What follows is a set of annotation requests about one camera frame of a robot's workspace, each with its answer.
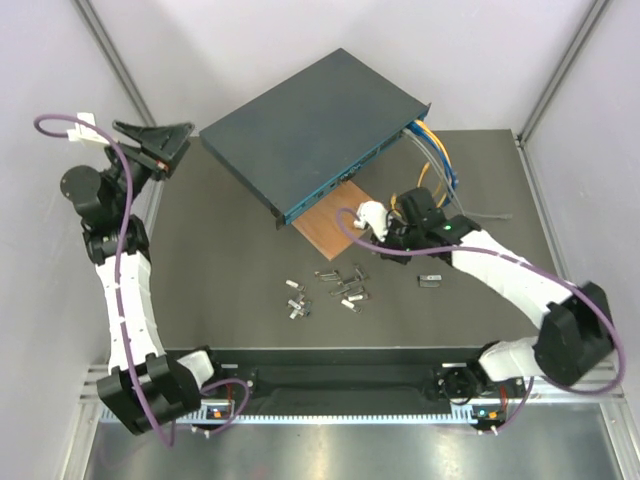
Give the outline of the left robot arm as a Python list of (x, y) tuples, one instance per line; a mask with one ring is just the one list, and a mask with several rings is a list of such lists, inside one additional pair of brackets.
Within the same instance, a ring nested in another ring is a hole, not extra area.
[(97, 383), (98, 396), (131, 433), (141, 435), (198, 410), (201, 393), (216, 396), (227, 382), (206, 349), (173, 359), (162, 346), (150, 293), (150, 242), (143, 221), (131, 212), (147, 181), (173, 175), (194, 126), (116, 121), (114, 130), (134, 142), (126, 145), (97, 132), (93, 115), (79, 113), (76, 119), (68, 139), (103, 146), (110, 162), (103, 171), (73, 167), (60, 182), (81, 218), (107, 304), (110, 358), (107, 376)]

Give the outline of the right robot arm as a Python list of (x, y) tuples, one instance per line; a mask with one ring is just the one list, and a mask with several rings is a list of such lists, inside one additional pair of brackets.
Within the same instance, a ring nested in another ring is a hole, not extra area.
[(426, 188), (402, 194), (398, 203), (397, 214), (376, 201), (357, 210), (355, 226), (371, 228), (381, 257), (406, 264), (416, 251), (429, 249), (513, 304), (538, 330), (535, 337), (486, 345), (466, 372), (474, 393), (490, 395), (504, 380), (521, 376), (544, 376), (570, 388), (613, 351), (613, 337), (600, 320), (608, 301), (597, 284), (577, 287), (547, 278), (477, 222), (462, 214), (447, 217)]

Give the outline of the SFP module pile centre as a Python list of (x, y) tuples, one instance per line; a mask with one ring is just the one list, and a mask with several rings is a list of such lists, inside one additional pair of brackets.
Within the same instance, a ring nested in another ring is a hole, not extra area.
[(362, 304), (370, 299), (365, 286), (370, 276), (359, 263), (354, 263), (346, 273), (339, 269), (315, 271), (314, 278), (322, 283), (333, 284), (329, 295), (352, 313), (360, 314), (363, 311)]

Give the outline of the wooden board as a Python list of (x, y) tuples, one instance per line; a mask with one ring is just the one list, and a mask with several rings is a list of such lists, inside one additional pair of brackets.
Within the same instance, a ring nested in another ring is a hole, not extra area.
[(373, 199), (355, 183), (347, 181), (323, 196), (292, 225), (326, 259), (333, 260), (353, 243), (338, 225), (338, 210), (347, 208), (356, 212), (361, 203), (370, 200)]

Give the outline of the silver SFP module left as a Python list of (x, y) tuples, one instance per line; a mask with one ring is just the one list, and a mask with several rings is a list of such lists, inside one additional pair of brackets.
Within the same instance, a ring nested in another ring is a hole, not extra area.
[(285, 284), (287, 286), (293, 288), (293, 289), (296, 289), (296, 290), (300, 291), (300, 292), (303, 292), (303, 291), (306, 290), (306, 287), (304, 285), (302, 285), (302, 284), (300, 284), (300, 283), (298, 283), (296, 281), (293, 281), (293, 280), (287, 279), (287, 280), (285, 280)]

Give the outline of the SFP module cluster left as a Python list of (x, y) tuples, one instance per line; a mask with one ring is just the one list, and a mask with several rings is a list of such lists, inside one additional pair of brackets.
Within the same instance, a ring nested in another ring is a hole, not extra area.
[(297, 318), (307, 317), (311, 313), (312, 302), (306, 298), (304, 294), (300, 294), (287, 301), (287, 307), (290, 309), (289, 318), (294, 320)]

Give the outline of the black table mat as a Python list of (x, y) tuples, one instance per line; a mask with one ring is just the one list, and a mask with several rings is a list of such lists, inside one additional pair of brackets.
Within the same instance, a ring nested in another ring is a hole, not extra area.
[[(168, 348), (458, 347), (536, 334), (511, 303), (440, 260), (400, 265), (352, 246), (328, 261), (295, 228), (277, 228), (199, 140), (164, 186), (151, 252), (155, 318)], [(354, 263), (370, 276), (360, 314), (314, 278)], [(440, 274), (441, 285), (420, 288), (420, 274)], [(311, 313), (292, 320), (287, 301), (300, 294)]]

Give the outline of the dark blue network switch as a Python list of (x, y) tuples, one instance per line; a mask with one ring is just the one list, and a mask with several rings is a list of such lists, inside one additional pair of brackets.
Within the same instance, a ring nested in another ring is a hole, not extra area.
[(202, 129), (199, 138), (282, 228), (429, 109), (339, 48)]

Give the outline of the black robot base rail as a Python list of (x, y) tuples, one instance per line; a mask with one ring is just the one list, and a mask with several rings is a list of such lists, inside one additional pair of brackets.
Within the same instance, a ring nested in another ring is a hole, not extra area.
[(208, 348), (217, 379), (250, 386), (245, 415), (445, 414), (462, 401), (519, 400), (523, 377), (492, 382), (476, 347)]

